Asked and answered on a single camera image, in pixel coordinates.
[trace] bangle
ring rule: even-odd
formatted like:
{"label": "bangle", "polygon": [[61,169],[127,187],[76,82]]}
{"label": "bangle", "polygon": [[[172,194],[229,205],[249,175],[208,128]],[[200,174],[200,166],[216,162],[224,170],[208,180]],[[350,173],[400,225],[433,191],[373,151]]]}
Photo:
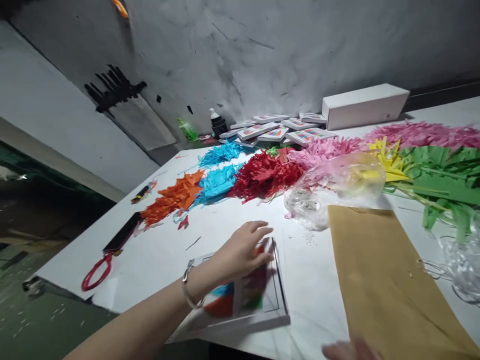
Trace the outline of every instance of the bangle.
{"label": "bangle", "polygon": [[192,297],[190,296],[188,290],[187,290],[187,282],[188,282],[188,277],[190,271],[194,268],[194,263],[193,261],[190,261],[188,263],[188,266],[186,267],[185,273],[183,274],[183,279],[181,280],[181,289],[183,291],[183,296],[185,296],[186,302],[192,309],[200,309],[204,305],[204,298],[202,297],[200,302],[198,304],[195,304],[193,301]]}

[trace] green bottle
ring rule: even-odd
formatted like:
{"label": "green bottle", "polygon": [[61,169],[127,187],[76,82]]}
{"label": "green bottle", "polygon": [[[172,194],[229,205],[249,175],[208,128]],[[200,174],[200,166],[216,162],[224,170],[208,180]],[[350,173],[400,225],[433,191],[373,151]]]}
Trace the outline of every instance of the green bottle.
{"label": "green bottle", "polygon": [[192,125],[185,122],[181,117],[178,118],[178,127],[189,142],[194,143],[198,141],[199,136],[193,129]]}

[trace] red cord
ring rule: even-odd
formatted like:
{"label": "red cord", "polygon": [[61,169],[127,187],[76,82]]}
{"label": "red cord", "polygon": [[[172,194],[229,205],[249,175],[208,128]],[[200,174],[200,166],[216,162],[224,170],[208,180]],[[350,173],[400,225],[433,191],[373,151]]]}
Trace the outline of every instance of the red cord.
{"label": "red cord", "polygon": [[[105,278],[110,274],[110,270],[112,270],[112,257],[113,257],[112,252],[107,252],[103,254],[103,258],[93,266],[93,268],[90,270],[90,272],[85,276],[85,278],[81,282],[81,289],[83,291],[92,290],[96,288],[103,280],[105,280]],[[100,265],[102,265],[104,262],[106,262],[105,271],[95,283],[93,283],[92,285],[89,285],[90,280],[92,279],[92,276],[95,274],[95,272],[100,267]]]}

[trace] bottle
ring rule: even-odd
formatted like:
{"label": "bottle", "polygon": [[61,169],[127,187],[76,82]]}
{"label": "bottle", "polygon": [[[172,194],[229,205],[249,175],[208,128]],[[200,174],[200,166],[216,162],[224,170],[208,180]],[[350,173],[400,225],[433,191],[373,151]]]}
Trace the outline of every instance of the bottle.
{"label": "bottle", "polygon": [[198,141],[199,136],[195,132],[192,125],[190,125],[188,122],[185,122],[181,117],[178,118],[178,128],[190,143]]}
{"label": "bottle", "polygon": [[215,109],[211,108],[210,112],[211,129],[214,133],[213,137],[218,140],[220,139],[220,134],[226,133],[229,128],[227,124],[225,124],[225,120],[215,112]]}

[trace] white tabletop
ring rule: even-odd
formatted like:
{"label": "white tabletop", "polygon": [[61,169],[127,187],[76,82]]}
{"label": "white tabletop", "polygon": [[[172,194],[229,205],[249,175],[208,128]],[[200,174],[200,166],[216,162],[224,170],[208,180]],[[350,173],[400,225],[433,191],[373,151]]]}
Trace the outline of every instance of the white tabletop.
{"label": "white tabletop", "polygon": [[[409,115],[414,122],[450,126],[475,124],[480,119],[480,97],[412,111]],[[364,126],[335,133],[355,137],[373,128]],[[198,163],[198,156],[208,150],[181,151],[179,155],[183,157],[172,158],[153,175],[162,174],[157,179],[156,190],[173,185],[183,175],[182,171],[189,168],[189,173],[196,171],[197,167],[193,166]],[[242,154],[233,163],[244,162],[250,156]],[[216,251],[244,222],[265,220],[274,228],[291,325],[251,334],[228,333],[205,340],[273,359],[321,359],[322,344],[348,339],[331,232],[327,229],[309,235],[294,220],[286,219],[282,196],[270,204],[258,205],[256,199],[242,204],[240,199],[230,198],[216,205],[197,206],[188,215],[190,225],[187,229],[178,230],[170,215],[162,221],[163,225],[129,239],[123,253],[114,258],[107,280],[96,289],[83,292],[82,280],[101,258],[105,245],[134,212],[154,202],[155,196],[151,195],[138,204],[130,204],[130,199],[150,179],[141,183],[36,274],[82,299],[95,294],[94,304],[122,313],[178,279],[190,259]],[[421,204],[391,195],[383,195],[378,204],[379,208],[395,211],[422,258],[443,262],[437,242],[422,228]],[[451,231],[442,224],[436,224],[434,228],[436,234],[450,234]],[[200,236],[201,239],[186,250]],[[309,236],[312,236],[311,245],[307,245]],[[453,293],[450,282],[438,280],[437,284],[460,323],[480,345],[480,309],[461,301]]]}

